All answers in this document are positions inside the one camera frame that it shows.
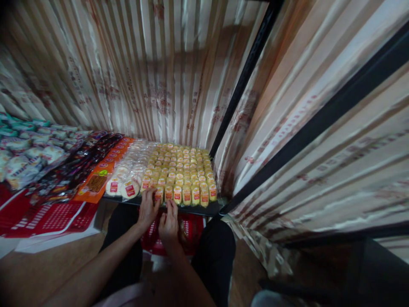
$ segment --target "person's hand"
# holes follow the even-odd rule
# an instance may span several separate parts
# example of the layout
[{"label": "person's hand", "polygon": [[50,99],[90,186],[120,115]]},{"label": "person's hand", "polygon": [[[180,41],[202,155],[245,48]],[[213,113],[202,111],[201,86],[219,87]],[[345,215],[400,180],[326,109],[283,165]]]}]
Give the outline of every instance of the person's hand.
[{"label": "person's hand", "polygon": [[148,228],[152,225],[153,221],[158,215],[161,201],[157,200],[155,206],[153,205],[155,192],[156,188],[149,188],[142,192],[142,202],[139,209],[138,222],[136,223],[136,225],[141,227],[144,232],[148,230]]},{"label": "person's hand", "polygon": [[178,240],[178,206],[173,200],[168,200],[166,207],[167,213],[162,213],[159,223],[159,237],[169,253],[173,248],[180,245]]}]

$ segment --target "leg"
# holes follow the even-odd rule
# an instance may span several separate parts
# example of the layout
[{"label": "leg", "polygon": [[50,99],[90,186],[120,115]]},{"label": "leg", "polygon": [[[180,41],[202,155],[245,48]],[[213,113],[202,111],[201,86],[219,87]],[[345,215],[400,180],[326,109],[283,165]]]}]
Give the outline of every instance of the leg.
[{"label": "leg", "polygon": [[[138,221],[138,208],[133,205],[118,204],[108,223],[108,233],[99,252],[117,240]],[[142,245],[139,240],[128,255],[115,269],[96,302],[116,291],[139,281],[142,269]]]},{"label": "leg", "polygon": [[192,266],[206,286],[217,306],[227,306],[236,242],[230,227],[214,221],[206,227]]}]

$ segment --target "floor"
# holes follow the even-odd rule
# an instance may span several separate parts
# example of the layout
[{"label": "floor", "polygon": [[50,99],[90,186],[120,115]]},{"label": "floor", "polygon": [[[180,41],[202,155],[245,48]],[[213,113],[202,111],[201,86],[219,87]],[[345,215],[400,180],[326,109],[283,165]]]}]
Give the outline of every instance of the floor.
[{"label": "floor", "polygon": [[[107,203],[102,233],[37,254],[12,252],[0,260],[2,306],[37,306],[99,251],[115,205]],[[263,266],[243,240],[237,242],[230,306],[249,306],[266,278]]]}]

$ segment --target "shelf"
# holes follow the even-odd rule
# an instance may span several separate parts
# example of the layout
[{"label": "shelf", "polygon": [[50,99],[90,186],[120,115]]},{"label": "shelf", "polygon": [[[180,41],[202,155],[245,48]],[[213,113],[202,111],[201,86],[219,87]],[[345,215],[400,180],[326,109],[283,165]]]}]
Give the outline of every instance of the shelf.
[{"label": "shelf", "polygon": [[[102,197],[103,199],[107,201],[112,201],[116,203],[125,203],[125,204],[130,204],[130,205],[136,205],[139,206],[142,201],[142,196],[137,196],[133,199],[130,199],[128,201],[123,202],[121,196],[115,196],[115,197],[109,197],[109,196],[104,196]],[[204,216],[209,216],[213,217],[216,214],[218,214],[219,210],[222,208],[222,205],[219,204],[219,202],[210,202],[209,205],[205,208],[200,205],[197,206],[185,206],[181,207],[178,206],[179,212],[183,213],[190,213],[190,214],[197,214],[197,215],[204,215]]]}]

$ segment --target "black metal frame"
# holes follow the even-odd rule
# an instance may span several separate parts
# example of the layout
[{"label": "black metal frame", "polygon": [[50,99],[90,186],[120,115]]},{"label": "black metal frame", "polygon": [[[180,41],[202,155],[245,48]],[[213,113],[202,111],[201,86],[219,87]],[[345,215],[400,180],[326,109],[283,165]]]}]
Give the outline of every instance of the black metal frame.
[{"label": "black metal frame", "polygon": [[261,51],[264,49],[267,38],[269,37],[271,30],[276,22],[277,16],[281,10],[284,0],[271,1],[267,7],[264,18],[261,22],[259,31],[257,32],[256,39],[251,47],[250,53],[247,57],[246,63],[244,64],[242,73],[240,74],[239,81],[234,88],[233,95],[231,96],[229,105],[227,107],[226,113],[223,117],[223,121],[220,125],[219,131],[217,132],[216,138],[214,139],[212,149],[210,150],[210,156],[214,157],[216,151],[222,142],[223,136],[226,133],[227,127],[229,126],[230,120],[233,117],[234,111],[240,102],[240,99],[246,89],[248,80],[253,73],[253,70],[259,60]]},{"label": "black metal frame", "polygon": [[[378,85],[409,61],[409,22],[407,22],[326,104],[305,126],[225,205],[213,219],[218,220],[238,206],[268,178],[294,158],[322,132],[358,104]],[[250,76],[240,76],[249,80]],[[232,98],[233,106],[227,109],[225,119],[231,119],[239,97]],[[224,133],[226,125],[221,127]],[[212,156],[219,145],[212,147]]]}]

